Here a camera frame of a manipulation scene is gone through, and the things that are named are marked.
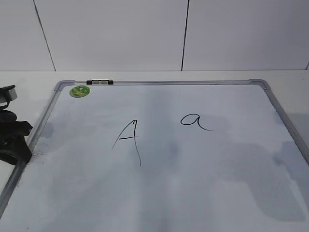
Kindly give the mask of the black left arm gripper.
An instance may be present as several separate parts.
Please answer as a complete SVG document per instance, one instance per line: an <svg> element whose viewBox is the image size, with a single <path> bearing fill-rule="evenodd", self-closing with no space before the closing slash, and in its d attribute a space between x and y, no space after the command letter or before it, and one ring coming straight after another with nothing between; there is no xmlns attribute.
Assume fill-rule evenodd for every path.
<svg viewBox="0 0 309 232"><path fill-rule="evenodd" d="M11 165L16 165L18 161L28 164L32 153L24 137L29 136L32 129L27 121L17 121L15 113L1 110L0 160Z"/></svg>

